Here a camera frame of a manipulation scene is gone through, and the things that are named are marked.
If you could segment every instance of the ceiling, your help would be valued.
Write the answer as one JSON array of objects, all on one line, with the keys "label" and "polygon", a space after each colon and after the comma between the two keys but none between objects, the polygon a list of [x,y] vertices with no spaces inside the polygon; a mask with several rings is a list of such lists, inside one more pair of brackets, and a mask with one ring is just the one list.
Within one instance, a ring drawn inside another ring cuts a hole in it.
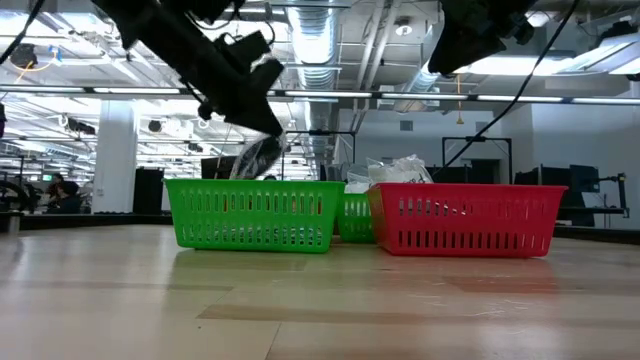
[{"label": "ceiling", "polygon": [[[88,1],[75,7],[82,11],[44,12],[31,25],[23,43],[36,45],[38,65],[35,70],[24,72],[7,61],[0,71],[0,84],[23,85],[69,85],[69,86],[119,86],[119,87],[180,87],[179,76],[144,44],[138,43],[129,55],[121,47],[117,27],[108,19],[99,18]],[[59,1],[59,7],[69,7],[72,1]],[[562,12],[571,1],[544,1],[536,4],[529,15],[532,22],[539,22],[541,36],[548,36],[547,25],[562,17]],[[595,42],[593,33],[599,32],[611,21],[624,15],[636,16],[634,6],[637,1],[589,1],[582,6],[558,40],[557,48],[578,48],[588,50]],[[0,3],[0,50],[4,50],[14,36],[22,29],[26,13],[20,1]],[[259,6],[252,2],[249,6]],[[338,59],[335,64],[337,81],[335,89],[352,90],[361,59],[365,52],[365,39],[371,31],[370,24],[376,1],[353,1],[350,8],[340,13]],[[398,10],[398,17],[405,17],[412,28],[408,35],[401,36],[392,31],[384,49],[384,64],[374,74],[373,88],[380,86],[401,87],[407,83],[425,62],[425,34],[432,25],[441,23],[437,1],[404,1]],[[225,22],[216,22],[219,26]],[[385,21],[380,23],[378,38],[382,36]],[[289,25],[272,23],[276,34],[273,55],[285,64],[285,72],[274,85],[275,88],[298,89],[297,68]],[[223,32],[233,35],[247,35],[262,31],[265,38],[271,37],[269,27],[263,22],[231,21],[218,31],[204,31],[211,39]],[[483,93],[513,95],[523,81],[523,76],[460,74],[458,78],[440,78],[435,86],[443,93]],[[628,89],[624,76],[595,74],[570,77],[535,77],[527,94],[540,96],[615,96]],[[162,167],[167,176],[191,177],[199,174],[200,158],[220,154],[238,154],[239,142],[255,140],[257,132],[229,126],[219,117],[210,122],[199,120],[198,102],[191,99],[135,99],[141,126],[138,147],[138,165]],[[84,122],[99,131],[100,99],[87,97],[35,96],[32,94],[9,93],[2,102],[6,105],[9,119],[6,133],[16,136],[38,138],[75,138],[77,134],[65,129],[68,118]],[[272,102],[271,107],[287,130],[308,130],[304,121],[304,104],[301,102]],[[340,103],[341,107],[351,107],[351,102]],[[377,111],[375,105],[366,109]],[[494,104],[465,103],[464,110],[493,111]],[[457,109],[456,102],[442,102],[431,110],[448,112]],[[161,132],[148,129],[150,121],[164,124]],[[171,139],[208,140],[202,144],[202,152],[190,151],[186,144],[167,143]],[[288,135],[293,145],[285,158],[285,177],[309,179],[317,176],[319,159],[310,153],[311,139],[307,135]],[[93,139],[85,142],[56,141],[11,141],[4,142],[1,149],[4,156],[27,156],[27,171],[33,175],[44,171],[66,169],[78,181],[91,179],[94,167],[96,143]],[[331,150],[331,142],[326,146]],[[3,171],[15,173],[19,166],[16,159],[0,162]],[[271,174],[279,175],[280,164]]]}]

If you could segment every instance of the green basket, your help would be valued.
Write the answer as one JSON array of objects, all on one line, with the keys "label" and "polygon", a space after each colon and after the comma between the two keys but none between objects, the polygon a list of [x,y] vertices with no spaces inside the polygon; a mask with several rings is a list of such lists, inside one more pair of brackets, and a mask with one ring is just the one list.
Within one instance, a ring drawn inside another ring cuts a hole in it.
[{"label": "green basket", "polygon": [[351,243],[375,243],[366,194],[344,194],[338,206],[340,238]]},{"label": "green basket", "polygon": [[178,245],[195,249],[324,253],[341,182],[166,181]]}]

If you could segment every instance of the white column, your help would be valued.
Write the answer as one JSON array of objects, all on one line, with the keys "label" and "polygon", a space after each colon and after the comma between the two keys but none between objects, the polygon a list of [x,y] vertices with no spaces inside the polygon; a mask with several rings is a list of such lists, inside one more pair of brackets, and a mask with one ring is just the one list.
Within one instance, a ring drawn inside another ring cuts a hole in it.
[{"label": "white column", "polygon": [[138,149],[132,101],[102,101],[93,206],[96,212],[131,212]]}]

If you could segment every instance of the person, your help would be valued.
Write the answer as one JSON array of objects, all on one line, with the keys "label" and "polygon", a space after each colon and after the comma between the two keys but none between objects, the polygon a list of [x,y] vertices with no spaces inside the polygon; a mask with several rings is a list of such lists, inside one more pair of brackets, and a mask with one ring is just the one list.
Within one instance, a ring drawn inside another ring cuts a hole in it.
[{"label": "person", "polygon": [[60,173],[53,174],[53,182],[51,182],[51,184],[49,184],[49,186],[47,187],[47,195],[49,195],[49,204],[55,205],[55,203],[58,200],[60,200],[58,198],[58,184],[62,183],[63,181],[64,181],[64,178],[62,177],[62,174]]},{"label": "person", "polygon": [[58,206],[51,208],[47,214],[79,214],[82,200],[78,196],[79,186],[73,181],[63,181],[56,186]]}]

